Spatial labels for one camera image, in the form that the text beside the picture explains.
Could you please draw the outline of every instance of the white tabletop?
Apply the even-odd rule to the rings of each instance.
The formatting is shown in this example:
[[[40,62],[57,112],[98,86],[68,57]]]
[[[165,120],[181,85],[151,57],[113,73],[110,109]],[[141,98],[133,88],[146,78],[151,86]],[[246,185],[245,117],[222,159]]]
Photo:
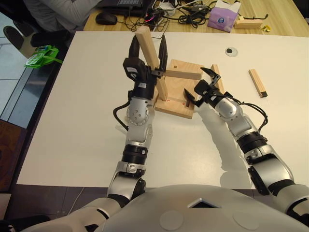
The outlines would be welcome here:
[[[76,33],[18,184],[109,185],[126,137],[112,110],[127,101],[127,91],[133,88],[122,67],[132,37],[131,32]],[[218,64],[225,90],[267,112],[269,123],[262,134],[291,168],[295,182],[308,185],[309,38],[169,32],[166,40],[169,61],[175,58],[205,67]],[[154,42],[158,50],[160,41]],[[239,54],[228,57],[227,47],[235,47]],[[249,69],[257,70],[268,97],[259,97]],[[262,116],[246,106],[243,109],[259,127]],[[120,111],[120,118],[125,114]],[[240,148],[206,104],[196,108],[192,119],[156,112],[153,128],[144,176],[148,187],[253,188]]]

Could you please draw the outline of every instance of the wooden stick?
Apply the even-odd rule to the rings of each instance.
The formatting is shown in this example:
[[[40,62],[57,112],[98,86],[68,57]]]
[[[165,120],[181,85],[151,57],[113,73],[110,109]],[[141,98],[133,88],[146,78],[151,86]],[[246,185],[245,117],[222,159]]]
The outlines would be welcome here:
[[[261,28],[263,21],[261,19],[244,19],[236,20],[234,27],[235,28]]]
[[[151,38],[149,27],[139,27],[136,30],[135,35],[140,43],[140,47],[143,51],[147,64],[151,67],[152,70],[158,68],[160,65],[160,61],[155,51],[155,46]],[[156,88],[159,92],[159,98],[166,101],[168,97],[168,88],[166,87],[164,79],[165,77],[162,76],[161,79],[157,80]]]
[[[217,74],[220,75],[219,67],[218,67],[217,64],[213,64],[213,65],[211,66],[211,69],[212,69],[215,73],[217,73]],[[215,86],[219,89],[219,91],[220,91],[222,94],[225,93],[225,90],[224,90],[224,87],[223,87],[223,83],[222,83],[222,77],[221,77],[220,80],[216,83]]]
[[[250,69],[249,70],[249,74],[251,76],[251,79],[255,85],[255,88],[257,90],[257,92],[259,93],[261,98],[267,97],[267,93],[266,93],[266,89],[259,77],[259,75],[257,74],[257,71],[255,69]]]

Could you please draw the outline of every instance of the wooden plank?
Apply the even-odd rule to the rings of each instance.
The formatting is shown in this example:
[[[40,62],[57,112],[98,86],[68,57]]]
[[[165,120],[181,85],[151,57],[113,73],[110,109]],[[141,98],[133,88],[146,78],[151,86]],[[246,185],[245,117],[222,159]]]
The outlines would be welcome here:
[[[194,113],[194,105],[186,98],[184,88],[189,90],[194,97],[197,97],[194,87],[198,80],[167,76],[165,82],[169,89],[168,98],[166,101],[158,99],[155,110],[191,119]]]
[[[149,27],[139,27],[136,30],[135,35],[140,43],[140,48],[143,51],[147,64],[151,67],[152,70],[158,68],[160,65],[160,61],[155,51],[155,46],[151,38]],[[166,98],[168,96],[168,89],[164,82],[164,77],[158,79],[156,88],[159,92],[159,98],[166,101]]]
[[[218,67],[217,64],[213,64],[213,65],[211,66],[211,69],[212,69],[215,73],[217,73],[217,74],[220,75],[219,67]],[[222,94],[225,93],[225,90],[224,90],[224,87],[223,87],[223,82],[222,82],[222,77],[221,77],[220,80],[216,83],[215,86],[219,89],[219,91],[220,91]]]
[[[234,27],[237,29],[261,28],[263,21],[261,19],[236,20]]]
[[[261,98],[267,97],[266,89],[265,89],[259,75],[257,74],[257,71],[255,69],[250,69],[249,74],[251,76],[251,79],[252,79],[252,81],[255,85],[255,88],[256,88],[258,94],[260,95],[260,97]]]
[[[166,68],[165,76],[200,80],[203,74],[201,67],[203,65],[172,59]]]

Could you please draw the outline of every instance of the black computer mouse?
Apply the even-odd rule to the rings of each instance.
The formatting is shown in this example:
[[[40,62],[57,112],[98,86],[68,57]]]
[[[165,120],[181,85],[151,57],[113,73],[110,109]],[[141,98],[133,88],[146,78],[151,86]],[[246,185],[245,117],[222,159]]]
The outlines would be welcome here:
[[[101,12],[96,17],[96,23],[102,25],[115,25],[117,23],[117,17],[108,12]]]

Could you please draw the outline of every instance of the person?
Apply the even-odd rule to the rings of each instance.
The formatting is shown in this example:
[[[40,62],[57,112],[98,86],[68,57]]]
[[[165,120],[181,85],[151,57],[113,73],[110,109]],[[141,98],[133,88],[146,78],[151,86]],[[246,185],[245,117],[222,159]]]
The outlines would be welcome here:
[[[91,10],[101,0],[24,0],[38,24],[46,31],[83,30]]]

